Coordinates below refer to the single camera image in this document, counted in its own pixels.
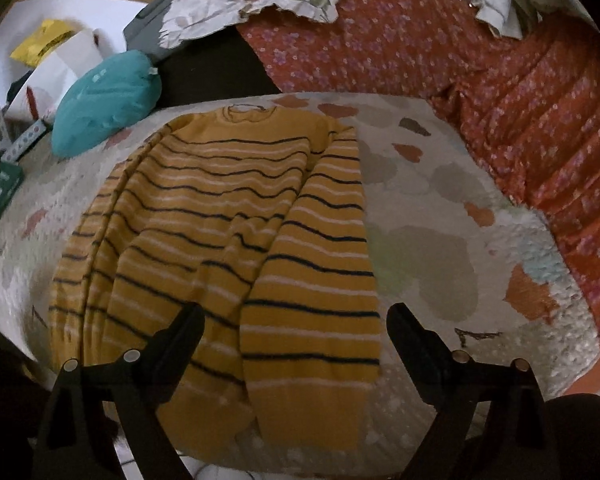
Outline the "yellow striped knit sweater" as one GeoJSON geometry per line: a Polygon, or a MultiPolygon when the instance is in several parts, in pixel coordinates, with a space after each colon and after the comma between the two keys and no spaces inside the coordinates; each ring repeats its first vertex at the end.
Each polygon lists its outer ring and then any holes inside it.
{"type": "Polygon", "coordinates": [[[381,349],[364,210],[358,139],[335,118],[175,118],[114,167],[68,238],[53,362],[112,362],[198,304],[204,336],[159,412],[180,450],[212,458],[250,426],[353,450],[381,349]]]}

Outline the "white heart-patterned blanket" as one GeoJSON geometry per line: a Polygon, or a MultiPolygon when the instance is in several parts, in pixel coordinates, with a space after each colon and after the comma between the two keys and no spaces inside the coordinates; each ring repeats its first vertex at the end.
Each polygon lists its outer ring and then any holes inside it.
{"type": "MultiPolygon", "coordinates": [[[[403,302],[480,362],[527,360],[547,398],[598,362],[593,315],[544,218],[513,205],[427,102],[305,93],[247,105],[300,108],[355,128],[383,307],[403,302]]],[[[50,282],[69,231],[114,166],[183,114],[152,114],[72,159],[55,157],[47,140],[23,159],[26,177],[0,219],[0,332],[43,368],[50,282]]]]}

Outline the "white patterned strip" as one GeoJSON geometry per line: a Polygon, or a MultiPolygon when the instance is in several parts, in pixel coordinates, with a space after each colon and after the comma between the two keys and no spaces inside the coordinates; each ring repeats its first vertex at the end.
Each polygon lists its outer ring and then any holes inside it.
{"type": "Polygon", "coordinates": [[[14,164],[24,153],[38,142],[47,132],[47,125],[42,119],[38,119],[29,128],[18,136],[14,143],[4,151],[1,161],[14,164]]]}

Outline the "red floral bedsheet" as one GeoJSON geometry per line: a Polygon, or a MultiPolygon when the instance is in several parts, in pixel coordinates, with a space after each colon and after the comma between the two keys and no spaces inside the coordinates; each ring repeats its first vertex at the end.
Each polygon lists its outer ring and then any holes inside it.
{"type": "Polygon", "coordinates": [[[498,38],[460,0],[340,0],[239,26],[277,88],[410,96],[457,128],[515,203],[544,214],[600,331],[600,33],[555,12],[498,38]]]}

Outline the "teal pillow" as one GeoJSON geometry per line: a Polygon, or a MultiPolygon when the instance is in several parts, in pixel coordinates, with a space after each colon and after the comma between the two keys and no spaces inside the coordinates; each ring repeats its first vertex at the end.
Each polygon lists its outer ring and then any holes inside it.
{"type": "Polygon", "coordinates": [[[78,79],[61,99],[50,146],[61,158],[78,156],[144,119],[161,94],[151,59],[139,50],[106,58],[78,79]]]}

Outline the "white paper bag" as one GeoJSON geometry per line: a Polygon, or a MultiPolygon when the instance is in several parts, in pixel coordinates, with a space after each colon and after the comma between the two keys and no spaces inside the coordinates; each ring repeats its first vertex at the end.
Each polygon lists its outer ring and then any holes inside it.
{"type": "Polygon", "coordinates": [[[24,82],[6,110],[14,122],[53,122],[67,91],[102,62],[91,29],[83,29],[44,58],[24,82]]]}

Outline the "grey folded garment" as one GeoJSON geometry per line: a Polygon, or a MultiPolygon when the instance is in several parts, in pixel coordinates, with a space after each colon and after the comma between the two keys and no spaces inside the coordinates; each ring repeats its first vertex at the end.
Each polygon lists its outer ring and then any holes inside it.
{"type": "Polygon", "coordinates": [[[152,62],[166,58],[170,51],[160,46],[163,18],[173,0],[152,0],[123,29],[126,50],[146,54],[152,62]]]}

